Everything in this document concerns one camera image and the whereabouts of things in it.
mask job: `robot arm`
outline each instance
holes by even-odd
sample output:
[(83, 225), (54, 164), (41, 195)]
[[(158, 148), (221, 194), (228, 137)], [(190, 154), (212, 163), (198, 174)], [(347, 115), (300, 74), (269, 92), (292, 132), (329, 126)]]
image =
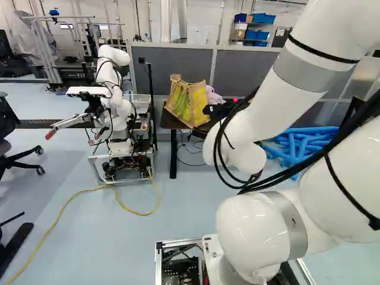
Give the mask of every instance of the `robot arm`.
[[(253, 142), (271, 138), (292, 125), (379, 42), (374, 37), (379, 12), (376, 0), (309, 1), (251, 105), (228, 123), (225, 133), (233, 148), (223, 136), (225, 162), (250, 174), (261, 170), (265, 152)], [(358, 16), (356, 21), (352, 20), (354, 15)], [(377, 117), (329, 155), (341, 183), (377, 219), (379, 124)], [(219, 127), (217, 123), (204, 143), (203, 156), (208, 164), (213, 164)], [(239, 273), (232, 272), (230, 277), (234, 282), (236, 276), (243, 278), (243, 283), (235, 284), (264, 284), (282, 262), (325, 251), (340, 240), (380, 240), (380, 231), (369, 226), (368, 217), (337, 186), (325, 159), (308, 169), (298, 189), (272, 189), (226, 200), (217, 212), (217, 232), (224, 261)], [(225, 267), (221, 263), (220, 272), (225, 273)], [(211, 283), (230, 284), (223, 274), (215, 280)]]
[(98, 56), (95, 78), (97, 86), (70, 87), (66, 93), (69, 97), (80, 97), (83, 101), (88, 101), (89, 107), (85, 110), (85, 114), (75, 115), (71, 119), (52, 125), (52, 129), (46, 135), (47, 140), (57, 130), (75, 125), (85, 119), (93, 121), (95, 126), (102, 130), (111, 129), (111, 139), (112, 135), (115, 135), (118, 140), (123, 140), (124, 144), (127, 143), (126, 119), (132, 111), (132, 104), (123, 98), (122, 76), (114, 68), (128, 65), (131, 59), (126, 52), (108, 45), (100, 47)]
[[(225, 133), (234, 149), (223, 137), (225, 161), (250, 174), (260, 171), (265, 153), (252, 143), (290, 127), (371, 50), (379, 41), (373, 37), (379, 9), (375, 0), (309, 1), (251, 105), (228, 124)], [(353, 15), (360, 15), (357, 21), (363, 25), (352, 21)], [(214, 164), (219, 126), (204, 142), (203, 157), (209, 165)], [(244, 157), (249, 158), (249, 166)]]

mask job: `shopping bag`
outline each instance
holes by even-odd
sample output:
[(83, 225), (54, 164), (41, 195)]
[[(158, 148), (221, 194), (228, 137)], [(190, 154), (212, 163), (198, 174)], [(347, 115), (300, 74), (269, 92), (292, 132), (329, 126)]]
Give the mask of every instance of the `shopping bag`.
[(203, 114), (207, 105), (206, 80), (187, 83), (180, 74), (172, 74), (170, 80), (172, 85), (165, 109), (190, 128), (208, 122), (210, 117)]

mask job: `yellow extension cord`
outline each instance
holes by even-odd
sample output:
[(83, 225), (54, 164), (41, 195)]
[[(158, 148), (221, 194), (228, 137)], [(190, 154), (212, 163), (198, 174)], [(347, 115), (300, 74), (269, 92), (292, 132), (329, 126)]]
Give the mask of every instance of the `yellow extension cord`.
[(74, 200), (76, 197), (78, 197), (79, 195), (83, 194), (83, 193), (88, 193), (88, 192), (94, 192), (94, 191), (98, 191), (98, 190), (101, 190), (101, 189), (104, 189), (104, 188), (111, 188), (114, 193), (115, 193), (115, 196), (116, 196), (116, 200), (118, 201), (118, 203), (120, 204), (120, 206), (126, 210), (126, 211), (129, 211), (131, 213), (134, 213), (136, 215), (139, 215), (139, 216), (149, 216), (150, 214), (153, 214), (157, 209), (158, 207), (160, 206), (161, 204), (161, 193), (160, 193), (160, 189), (159, 187), (157, 186), (157, 184), (155, 183), (152, 175), (149, 173), (149, 177), (150, 177), (150, 180), (152, 181), (152, 184), (154, 186), (154, 188), (156, 189), (157, 191), (157, 194), (159, 196), (158, 200), (157, 200), (157, 204), (156, 206), (154, 207), (153, 210), (151, 210), (150, 212), (147, 212), (147, 213), (140, 213), (140, 212), (137, 212), (135, 210), (132, 210), (130, 208), (128, 208), (126, 205), (124, 205), (124, 203), (121, 201), (120, 197), (119, 197), (119, 192), (116, 190), (115, 187), (113, 186), (109, 186), (109, 185), (103, 185), (103, 186), (100, 186), (100, 187), (97, 187), (97, 188), (94, 188), (94, 189), (89, 189), (89, 190), (82, 190), (82, 191), (79, 191), (77, 193), (75, 193), (73, 196), (70, 197), (70, 199), (66, 202), (66, 204), (61, 208), (61, 210), (59, 211), (59, 214), (57, 216), (57, 218), (55, 219), (55, 222), (54, 224), (46, 231), (46, 233), (44, 233), (44, 235), (42, 236), (42, 238), (40, 239), (40, 241), (38, 242), (36, 248), (34, 249), (33, 253), (30, 255), (28, 261), (25, 263), (25, 265), (19, 270), (17, 271), (17, 273), (11, 278), (8, 280), (8, 282), (5, 283), (5, 285), (9, 285), (11, 284), (14, 280), (16, 280), (24, 271), (25, 269), (30, 265), (30, 263), (32, 262), (33, 258), (36, 256), (37, 254), (37, 251), (40, 249), (42, 243), (45, 241), (45, 239), (47, 238), (47, 236), (49, 235), (49, 233), (54, 229), (54, 227), (58, 224), (59, 220), (61, 219), (61, 216), (62, 214), (64, 213), (65, 209), (66, 209), (66, 206), (72, 201)]

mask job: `plush toy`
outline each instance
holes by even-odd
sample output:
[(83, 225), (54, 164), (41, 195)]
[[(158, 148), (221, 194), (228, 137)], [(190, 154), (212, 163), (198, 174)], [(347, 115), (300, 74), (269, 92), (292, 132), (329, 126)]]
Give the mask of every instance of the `plush toy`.
[(221, 95), (215, 93), (215, 90), (210, 85), (206, 85), (206, 95), (209, 105), (224, 104), (226, 102)]

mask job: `light gray floor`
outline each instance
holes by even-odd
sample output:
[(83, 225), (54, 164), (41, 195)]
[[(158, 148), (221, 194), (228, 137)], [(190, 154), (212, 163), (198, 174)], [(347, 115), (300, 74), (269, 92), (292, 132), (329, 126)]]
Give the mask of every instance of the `light gray floor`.
[[(20, 119), (66, 118), (86, 106), (80, 100), (45, 92), (44, 85), (3, 84)], [(24, 221), (35, 228), (11, 264), (4, 284), (27, 261), (42, 234), (75, 192), (97, 186), (87, 161), (90, 147), (80, 129), (58, 132), (45, 141), (46, 130), (16, 130), (8, 136), (17, 153), (40, 144), (42, 156), (24, 161), (41, 163), (44, 176), (34, 170), (12, 169), (0, 182), (0, 220), (20, 211), (27, 214), (5, 226), (8, 242)], [(32, 264), (14, 284), (154, 284), (154, 243), (162, 239), (200, 237), (215, 232), (215, 211), (235, 191), (225, 187), (214, 169), (179, 164), (178, 178), (169, 179), (170, 143), (161, 142), (155, 180), (162, 192), (159, 210), (140, 217), (123, 210), (109, 189), (83, 194), (66, 208), (61, 221), (46, 239)], [(201, 162), (200, 154), (179, 153), (188, 163)], [(269, 162), (264, 176), (278, 172)], [(280, 187), (295, 186), (292, 181)], [(118, 187), (125, 204), (150, 210), (157, 199), (151, 183)], [(347, 245), (305, 258), (317, 284), (380, 284), (379, 245)]]

